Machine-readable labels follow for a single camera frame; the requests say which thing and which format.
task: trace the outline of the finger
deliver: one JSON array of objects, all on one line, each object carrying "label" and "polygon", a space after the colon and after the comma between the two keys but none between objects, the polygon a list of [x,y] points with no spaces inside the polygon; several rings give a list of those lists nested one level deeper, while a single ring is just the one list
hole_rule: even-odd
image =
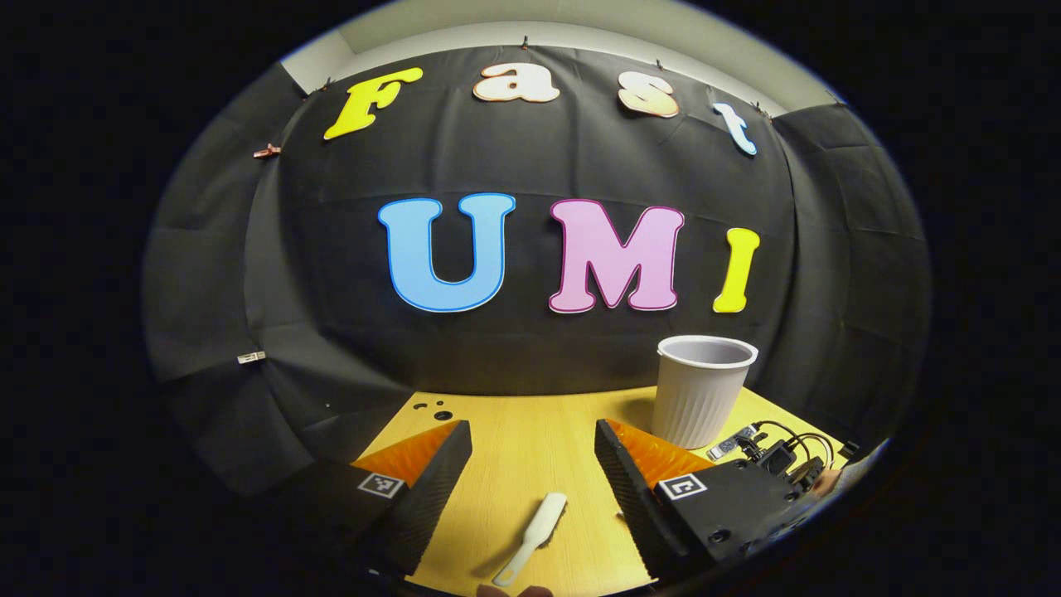
[{"label": "finger", "polygon": [[475,597],[508,597],[508,594],[489,584],[481,584],[475,589]]},{"label": "finger", "polygon": [[520,593],[519,597],[553,597],[553,592],[544,586],[530,585]]}]

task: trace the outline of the hand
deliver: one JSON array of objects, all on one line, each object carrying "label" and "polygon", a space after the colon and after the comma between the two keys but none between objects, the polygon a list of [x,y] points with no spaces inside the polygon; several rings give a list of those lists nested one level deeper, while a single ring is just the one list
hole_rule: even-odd
[{"label": "hand", "polygon": [[840,471],[822,471],[814,485],[811,486],[811,493],[818,497],[825,497],[836,487],[836,480],[839,478]]},{"label": "hand", "polygon": [[[508,597],[508,594],[489,584],[481,584],[475,590],[475,597]],[[553,597],[553,592],[544,586],[530,585],[523,590],[517,597]]]}]

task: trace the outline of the white brush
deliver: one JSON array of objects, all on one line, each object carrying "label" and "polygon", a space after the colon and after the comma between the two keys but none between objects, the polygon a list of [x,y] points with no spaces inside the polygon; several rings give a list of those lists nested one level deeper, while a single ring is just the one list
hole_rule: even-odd
[{"label": "white brush", "polygon": [[560,514],[563,514],[567,506],[568,496],[562,493],[553,492],[545,494],[545,498],[541,501],[541,506],[538,507],[538,512],[535,513],[534,519],[527,526],[526,532],[523,533],[523,545],[520,546],[516,556],[512,556],[512,559],[508,561],[508,565],[502,568],[498,573],[498,576],[493,577],[493,584],[508,586],[516,580],[516,575],[520,574],[520,570],[523,569],[523,564],[527,563],[534,550],[544,547],[549,543],[549,540],[553,539],[553,531],[556,530],[556,522],[560,520]]}]

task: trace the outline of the black backdrop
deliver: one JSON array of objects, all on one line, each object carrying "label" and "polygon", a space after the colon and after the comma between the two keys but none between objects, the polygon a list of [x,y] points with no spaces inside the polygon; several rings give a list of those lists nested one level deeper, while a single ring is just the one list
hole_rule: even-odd
[{"label": "black backdrop", "polygon": [[[483,102],[492,64],[550,69],[558,99]],[[369,127],[330,141],[354,83],[411,67]],[[681,112],[625,109],[619,73],[662,75]],[[724,90],[642,63],[562,48],[438,52],[333,82],[306,101],[275,66],[210,124],[181,162],[150,238],[149,348],[171,408],[230,487],[251,493],[314,457],[351,460],[416,390],[555,394],[655,384],[667,336],[760,349],[747,386],[841,440],[875,445],[907,402],[928,329],[928,261],[912,199],[887,153],[845,106],[773,118]],[[735,146],[714,102],[748,123]],[[266,161],[249,154],[274,142]],[[516,197],[501,291],[432,314],[394,291],[379,209],[428,196],[435,269],[472,268],[473,192]],[[560,279],[556,200],[599,200],[622,239],[654,205],[679,209],[678,304],[585,314],[547,306]],[[716,314],[726,231],[761,236],[748,305]],[[239,354],[268,358],[239,367]]]},{"label": "black backdrop", "polygon": [[[3,236],[15,274],[12,388],[24,382],[6,403],[15,409],[14,594],[351,589],[271,538],[191,453],[144,359],[137,280],[158,197],[204,122],[284,51],[356,8],[197,4],[106,14],[41,5],[30,23],[36,41],[12,54],[13,80],[23,86],[4,112],[8,164],[18,172],[16,196],[27,198],[5,204]],[[1034,373],[1034,354],[1048,338],[1038,315],[1053,294],[1033,281],[1056,235],[1034,215],[1054,188],[1037,157],[1053,142],[1041,119],[1050,91],[1041,60],[1055,38],[1048,19],[853,5],[711,8],[835,84],[892,151],[933,241],[936,291],[917,400],[892,450],[807,537],[713,578],[713,589],[1042,589],[1055,574],[1044,560],[1056,551],[1056,523],[1042,514],[1048,494],[1027,491],[1028,478],[1043,475],[1042,459],[1020,456],[1038,454],[1038,434],[1050,424],[1034,417],[1050,388]],[[1011,260],[1008,247],[1023,257]],[[1024,302],[999,310],[1012,305],[1014,284],[1029,289]],[[1013,437],[997,436],[1003,429]],[[688,594],[703,594],[706,580]]]}]

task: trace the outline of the brush bristles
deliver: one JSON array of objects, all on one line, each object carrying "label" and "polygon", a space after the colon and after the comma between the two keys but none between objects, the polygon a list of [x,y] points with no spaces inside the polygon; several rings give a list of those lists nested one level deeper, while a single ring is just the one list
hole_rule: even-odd
[{"label": "brush bristles", "polygon": [[538,545],[537,549],[545,547],[546,545],[549,545],[549,542],[553,541],[553,535],[556,534],[556,527],[560,526],[560,519],[563,517],[563,513],[567,511],[568,511],[568,503],[564,502],[563,509],[560,510],[560,515],[556,517],[556,524],[553,525],[553,530],[549,531],[549,537],[546,537],[545,541],[541,542],[541,544]]}]

